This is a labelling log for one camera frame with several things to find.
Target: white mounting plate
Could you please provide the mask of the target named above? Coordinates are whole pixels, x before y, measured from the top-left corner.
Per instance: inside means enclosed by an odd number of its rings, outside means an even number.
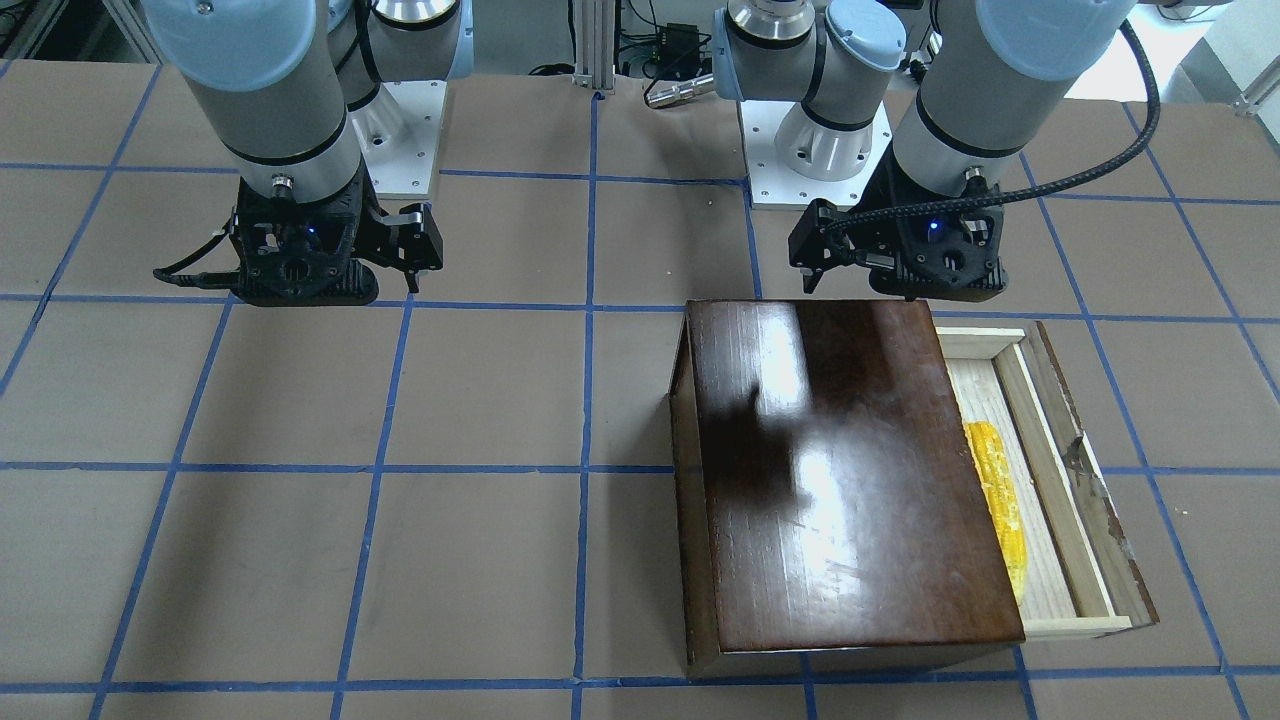
[[[389,82],[384,90],[404,111],[410,135],[365,152],[374,191],[384,200],[424,200],[435,190],[440,123],[444,119],[444,81]]]
[[[872,120],[872,151],[867,164],[856,176],[841,182],[823,182],[806,178],[792,170],[778,158],[773,137],[778,126],[795,102],[773,100],[746,100],[741,105],[742,147],[746,154],[748,176],[751,179],[751,205],[764,210],[804,209],[815,197],[824,197],[841,210],[858,204],[867,181],[888,149],[892,133],[884,104],[876,110]]]

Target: brown wooden box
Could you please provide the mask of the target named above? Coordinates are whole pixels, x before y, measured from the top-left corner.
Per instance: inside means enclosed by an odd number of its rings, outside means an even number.
[[[923,302],[690,302],[671,386],[690,674],[936,667],[1156,621],[1037,327]],[[963,421],[1001,429],[1016,605]]]

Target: drawer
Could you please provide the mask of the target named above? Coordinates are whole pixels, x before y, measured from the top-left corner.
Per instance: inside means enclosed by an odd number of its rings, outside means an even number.
[[[790,673],[797,651],[938,667],[1157,621],[1042,325],[691,302],[669,400],[692,676]],[[1018,491],[1020,605],[964,442],[977,420]]]
[[[1158,621],[1044,325],[937,332],[961,416],[1006,441],[1027,538],[1027,639]]]

